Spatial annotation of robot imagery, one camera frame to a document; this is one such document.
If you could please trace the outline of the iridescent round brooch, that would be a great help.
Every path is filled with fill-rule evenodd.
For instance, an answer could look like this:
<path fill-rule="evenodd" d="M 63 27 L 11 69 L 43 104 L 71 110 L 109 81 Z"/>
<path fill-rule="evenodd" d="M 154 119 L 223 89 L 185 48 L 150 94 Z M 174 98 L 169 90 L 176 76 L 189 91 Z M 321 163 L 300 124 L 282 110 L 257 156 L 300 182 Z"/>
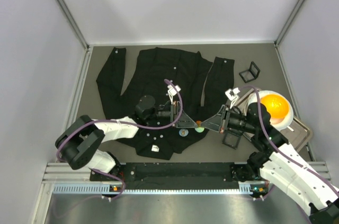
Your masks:
<path fill-rule="evenodd" d="M 202 132 L 204 132 L 204 127 L 197 127 L 197 128 L 195 128 L 195 131 L 198 132 L 198 133 L 202 133 Z"/>

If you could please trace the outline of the black button-up shirt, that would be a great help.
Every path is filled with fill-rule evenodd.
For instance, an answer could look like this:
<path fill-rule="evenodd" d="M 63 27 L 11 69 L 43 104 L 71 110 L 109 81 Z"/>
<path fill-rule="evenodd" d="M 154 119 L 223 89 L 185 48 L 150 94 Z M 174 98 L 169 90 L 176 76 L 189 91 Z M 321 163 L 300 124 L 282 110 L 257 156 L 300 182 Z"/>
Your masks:
<path fill-rule="evenodd" d="M 135 107 L 145 95 L 152 96 L 158 106 L 165 104 L 169 80 L 181 88 L 184 112 L 194 121 L 204 121 L 226 103 L 225 91 L 234 86 L 234 65 L 227 58 L 208 61 L 199 52 L 142 50 L 134 75 L 124 87 L 126 50 L 114 48 L 96 79 L 104 115 L 107 119 L 135 118 Z M 153 119 L 148 124 L 149 129 L 139 129 L 133 138 L 121 139 L 143 157 L 169 160 L 206 135 L 189 129 L 182 137 L 179 129 L 170 127 L 169 119 Z"/>

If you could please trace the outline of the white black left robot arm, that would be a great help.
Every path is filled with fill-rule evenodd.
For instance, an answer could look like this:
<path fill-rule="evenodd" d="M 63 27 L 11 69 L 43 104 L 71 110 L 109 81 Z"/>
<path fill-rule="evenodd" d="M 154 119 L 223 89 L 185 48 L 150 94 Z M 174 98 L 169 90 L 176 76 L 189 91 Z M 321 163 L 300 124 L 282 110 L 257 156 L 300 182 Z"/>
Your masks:
<path fill-rule="evenodd" d="M 111 154 L 99 150 L 101 143 L 119 139 L 136 142 L 142 133 L 149 135 L 156 131 L 160 131 L 163 138 L 167 129 L 180 129 L 185 134 L 197 127 L 198 124 L 184 112 L 180 101 L 169 100 L 156 107 L 155 99 L 144 95 L 132 117 L 93 120 L 83 115 L 78 118 L 56 140 L 57 158 L 67 162 L 73 170 L 88 167 L 108 173 L 117 167 L 118 162 Z"/>

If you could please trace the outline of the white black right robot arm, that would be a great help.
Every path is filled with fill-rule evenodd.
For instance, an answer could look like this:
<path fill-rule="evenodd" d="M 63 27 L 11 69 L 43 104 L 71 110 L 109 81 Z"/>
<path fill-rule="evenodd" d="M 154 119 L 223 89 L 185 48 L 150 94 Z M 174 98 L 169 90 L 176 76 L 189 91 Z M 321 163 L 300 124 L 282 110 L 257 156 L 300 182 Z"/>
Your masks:
<path fill-rule="evenodd" d="M 338 222 L 338 188 L 301 158 L 287 138 L 270 123 L 266 107 L 249 105 L 246 115 L 222 105 L 200 126 L 223 133 L 227 129 L 253 134 L 257 151 L 247 160 L 244 171 L 233 171 L 239 180 L 263 179 L 279 188 L 303 209 L 311 223 Z"/>

